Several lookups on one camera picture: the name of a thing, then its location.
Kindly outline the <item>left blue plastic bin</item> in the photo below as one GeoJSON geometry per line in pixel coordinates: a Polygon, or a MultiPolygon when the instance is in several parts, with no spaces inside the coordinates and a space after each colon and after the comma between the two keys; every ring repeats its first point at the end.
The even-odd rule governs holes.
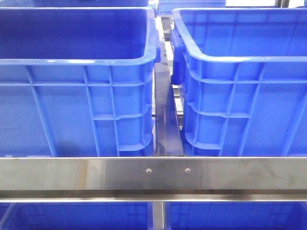
{"type": "Polygon", "coordinates": [[[0,155],[153,154],[150,8],[1,8],[0,155]]]}

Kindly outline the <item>blue plastic bin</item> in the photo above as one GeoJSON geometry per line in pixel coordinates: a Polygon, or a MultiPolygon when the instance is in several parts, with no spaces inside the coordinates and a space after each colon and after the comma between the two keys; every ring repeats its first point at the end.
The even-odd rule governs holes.
{"type": "Polygon", "coordinates": [[[173,10],[188,155],[307,154],[306,8],[173,10]]]}
{"type": "Polygon", "coordinates": [[[153,154],[150,8],[1,8],[0,155],[153,154]]]}

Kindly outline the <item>right blue plastic bin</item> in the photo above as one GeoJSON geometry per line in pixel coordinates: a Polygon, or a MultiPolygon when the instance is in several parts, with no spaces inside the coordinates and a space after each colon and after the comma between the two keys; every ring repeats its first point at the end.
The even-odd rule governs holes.
{"type": "Polygon", "coordinates": [[[307,154],[306,8],[173,10],[188,155],[307,154]]]}

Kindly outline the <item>lower right blue bin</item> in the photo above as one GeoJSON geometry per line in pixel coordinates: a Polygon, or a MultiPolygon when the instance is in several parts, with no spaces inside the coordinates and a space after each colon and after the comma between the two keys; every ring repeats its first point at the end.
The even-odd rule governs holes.
{"type": "Polygon", "coordinates": [[[305,230],[305,202],[169,202],[169,230],[305,230]]]}

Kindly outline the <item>lower left blue bin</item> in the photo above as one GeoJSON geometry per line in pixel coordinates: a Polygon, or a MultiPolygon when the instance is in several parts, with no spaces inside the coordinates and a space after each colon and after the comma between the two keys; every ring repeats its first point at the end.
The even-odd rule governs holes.
{"type": "Polygon", "coordinates": [[[152,204],[16,203],[0,222],[2,230],[151,230],[152,204]]]}

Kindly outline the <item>rear right blue bin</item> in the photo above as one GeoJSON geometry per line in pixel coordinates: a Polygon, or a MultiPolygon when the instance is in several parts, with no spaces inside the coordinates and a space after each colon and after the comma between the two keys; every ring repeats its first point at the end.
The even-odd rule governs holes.
{"type": "Polygon", "coordinates": [[[224,8],[225,0],[160,0],[157,5],[158,15],[172,15],[177,8],[224,8]]]}

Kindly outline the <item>rear left blue bin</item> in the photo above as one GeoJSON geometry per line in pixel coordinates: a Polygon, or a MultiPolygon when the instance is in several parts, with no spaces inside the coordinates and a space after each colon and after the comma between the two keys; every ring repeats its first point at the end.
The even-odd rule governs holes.
{"type": "Polygon", "coordinates": [[[151,7],[154,0],[34,0],[36,7],[151,7]]]}

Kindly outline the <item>steel centre divider rail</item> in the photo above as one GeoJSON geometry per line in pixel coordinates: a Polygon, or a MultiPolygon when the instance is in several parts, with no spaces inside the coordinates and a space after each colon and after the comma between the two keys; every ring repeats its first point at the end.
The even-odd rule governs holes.
{"type": "Polygon", "coordinates": [[[155,137],[157,156],[184,156],[174,93],[167,63],[154,68],[155,137]]]}

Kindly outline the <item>left rail screw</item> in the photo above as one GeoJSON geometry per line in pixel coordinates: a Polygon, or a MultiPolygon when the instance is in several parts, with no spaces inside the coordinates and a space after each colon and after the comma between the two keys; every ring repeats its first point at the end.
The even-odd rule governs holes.
{"type": "Polygon", "coordinates": [[[150,173],[152,172],[152,169],[148,168],[148,169],[146,169],[146,172],[147,172],[148,174],[150,174],[150,173]]]}

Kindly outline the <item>steel rack front rail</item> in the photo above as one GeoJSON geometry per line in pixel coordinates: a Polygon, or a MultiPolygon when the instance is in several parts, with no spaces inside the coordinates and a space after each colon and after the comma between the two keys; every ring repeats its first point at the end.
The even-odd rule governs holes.
{"type": "Polygon", "coordinates": [[[305,157],[2,158],[1,202],[306,201],[305,157]]]}

